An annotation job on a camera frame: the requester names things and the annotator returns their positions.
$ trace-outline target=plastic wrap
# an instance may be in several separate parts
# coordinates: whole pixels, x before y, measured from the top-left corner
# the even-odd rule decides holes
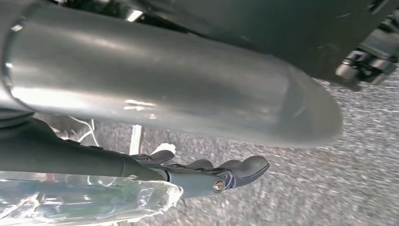
[[[99,225],[153,216],[182,190],[165,181],[0,171],[0,225]]]

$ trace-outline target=clear plastic bag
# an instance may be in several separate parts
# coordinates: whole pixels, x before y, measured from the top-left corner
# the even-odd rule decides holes
[[[0,225],[99,225],[153,216],[174,206],[182,190],[134,176],[0,171]]]

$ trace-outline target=cable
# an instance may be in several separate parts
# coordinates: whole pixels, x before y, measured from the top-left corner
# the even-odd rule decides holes
[[[91,136],[93,137],[93,140],[94,140],[94,143],[96,144],[96,146],[100,146],[100,145],[98,144],[98,142],[97,142],[96,136],[94,135],[94,129],[93,129],[93,128],[94,128],[94,120],[93,120],[93,119],[91,120],[91,124],[92,124],[92,126],[93,126],[93,127],[92,127],[92,126],[91,126],[90,124],[88,124],[87,122],[82,121],[82,120],[79,120],[79,119],[77,119],[77,118],[75,118],[75,117],[69,116],[69,118],[71,118],[71,119],[73,119],[73,120],[75,120],[75,121],[77,121],[77,122],[79,122],[79,123],[85,124],[85,125],[90,129],[89,132],[83,134],[83,136],[81,136],[81,137],[79,138],[78,142],[82,142],[82,140],[84,140],[88,135],[91,134]]]

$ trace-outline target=bolt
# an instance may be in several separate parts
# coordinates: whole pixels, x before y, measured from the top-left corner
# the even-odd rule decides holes
[[[213,190],[216,193],[222,192],[224,189],[224,181],[223,180],[217,180],[213,184]]]

